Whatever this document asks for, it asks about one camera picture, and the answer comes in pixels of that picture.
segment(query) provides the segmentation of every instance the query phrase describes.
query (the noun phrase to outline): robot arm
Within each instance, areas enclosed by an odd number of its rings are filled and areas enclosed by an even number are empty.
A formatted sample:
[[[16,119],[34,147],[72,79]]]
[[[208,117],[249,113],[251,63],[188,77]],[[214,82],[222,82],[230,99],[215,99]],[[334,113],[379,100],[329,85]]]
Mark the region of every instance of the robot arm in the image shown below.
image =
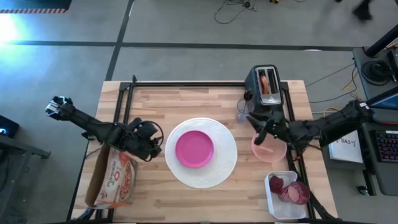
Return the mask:
[[[122,123],[101,122],[76,109],[72,100],[64,96],[55,96],[47,105],[45,113],[56,120],[71,121],[86,130],[88,134],[96,136],[99,141],[120,151],[127,151],[144,161],[157,157],[162,150],[160,145],[164,138],[163,130],[153,121],[136,118],[129,126]],[[162,136],[151,139],[158,131],[155,126],[160,129]]]
[[[250,113],[248,120],[259,133],[254,143],[261,144],[269,133],[286,142],[301,156],[313,139],[332,143],[357,130],[362,123],[372,120],[372,110],[365,102],[350,101],[342,110],[313,121],[285,120],[282,107],[271,107],[266,114]]]

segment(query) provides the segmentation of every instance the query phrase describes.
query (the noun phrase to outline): pink plate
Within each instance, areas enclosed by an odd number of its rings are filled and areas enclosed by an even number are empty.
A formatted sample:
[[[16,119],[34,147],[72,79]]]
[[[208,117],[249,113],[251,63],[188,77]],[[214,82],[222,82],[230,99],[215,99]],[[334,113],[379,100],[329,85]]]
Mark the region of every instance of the pink plate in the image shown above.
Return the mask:
[[[213,142],[201,131],[188,131],[178,139],[175,154],[181,164],[186,167],[203,167],[213,157]]]

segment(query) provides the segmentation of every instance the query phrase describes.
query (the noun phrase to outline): gray floor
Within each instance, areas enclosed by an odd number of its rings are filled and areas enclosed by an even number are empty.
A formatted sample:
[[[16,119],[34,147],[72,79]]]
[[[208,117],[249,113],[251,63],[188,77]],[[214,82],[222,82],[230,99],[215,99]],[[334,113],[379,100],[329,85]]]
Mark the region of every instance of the gray floor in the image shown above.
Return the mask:
[[[2,15],[14,40],[115,42],[128,0],[75,0],[64,15]],[[137,0],[125,42],[359,46],[372,44],[398,21],[393,0],[371,4],[374,20],[360,24],[350,14],[359,2],[257,0],[257,12],[245,11],[231,24],[219,25],[214,12],[223,1]],[[226,8],[220,20],[235,12]],[[17,121],[17,139],[52,151],[48,161],[33,161],[24,191],[28,223],[66,219],[87,145],[81,129],[52,120],[44,108],[54,95],[70,96],[79,109],[95,115],[102,82],[114,47],[0,45],[0,113]],[[257,64],[277,66],[281,79],[311,83],[352,61],[351,52],[297,50],[168,49],[122,47],[113,80],[236,80]],[[351,80],[353,67],[307,88],[310,101],[333,98]],[[357,78],[358,93],[363,91]],[[312,111],[344,106],[350,96],[311,104]],[[398,198],[364,197],[355,185],[362,174],[328,169],[339,216],[345,220],[393,223]]]

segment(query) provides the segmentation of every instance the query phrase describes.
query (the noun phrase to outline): wooden tabletop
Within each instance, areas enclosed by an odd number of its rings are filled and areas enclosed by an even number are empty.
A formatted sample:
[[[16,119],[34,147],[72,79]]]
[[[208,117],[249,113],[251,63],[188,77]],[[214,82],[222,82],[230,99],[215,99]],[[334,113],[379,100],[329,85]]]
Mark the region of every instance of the wooden tabletop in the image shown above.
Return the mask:
[[[104,82],[96,118],[112,121],[120,82]],[[303,81],[288,81],[296,119],[312,119]],[[222,184],[210,189],[193,189],[171,173],[163,152],[150,162],[139,162],[134,203],[115,209],[114,222],[273,222],[268,212],[264,178],[271,171],[288,170],[283,159],[261,162],[251,150],[254,130],[248,122],[235,120],[236,103],[243,87],[142,87],[134,88],[130,121],[135,117],[160,124],[167,139],[181,122],[207,117],[223,123],[238,147],[238,162]],[[121,120],[124,107],[121,109]],[[90,143],[88,153],[98,143]],[[97,153],[85,161],[72,217],[86,208],[84,197],[93,174]],[[304,153],[308,181],[321,204],[337,216],[322,152],[308,148]]]

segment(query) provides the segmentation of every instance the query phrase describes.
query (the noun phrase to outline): black floor stripe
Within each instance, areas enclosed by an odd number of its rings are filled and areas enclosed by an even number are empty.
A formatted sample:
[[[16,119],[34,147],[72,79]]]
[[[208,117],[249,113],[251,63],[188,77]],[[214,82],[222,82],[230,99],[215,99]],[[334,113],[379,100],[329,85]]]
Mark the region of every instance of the black floor stripe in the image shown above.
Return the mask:
[[[90,42],[90,41],[47,41],[47,40],[14,40],[7,41],[9,45],[39,45],[39,46],[82,46],[82,47],[113,47],[116,42]]]
[[[126,33],[127,24],[129,23],[129,19],[130,19],[129,14],[130,14],[130,11],[132,10],[133,2],[134,2],[134,0],[129,0],[129,2],[127,4],[127,9],[126,9],[126,12],[124,13],[122,26],[120,27],[120,31],[119,31],[119,35],[118,35],[118,41],[116,42],[116,46],[113,50],[113,54],[112,54],[111,61],[109,63],[108,71],[106,72],[105,81],[112,80],[114,69],[116,67],[116,62],[118,61],[120,48],[122,46],[124,34]]]
[[[352,51],[357,47],[311,46],[311,45],[252,45],[252,44],[191,44],[191,43],[138,43],[125,42],[122,47],[185,48],[185,49],[248,49],[248,50],[324,50]]]

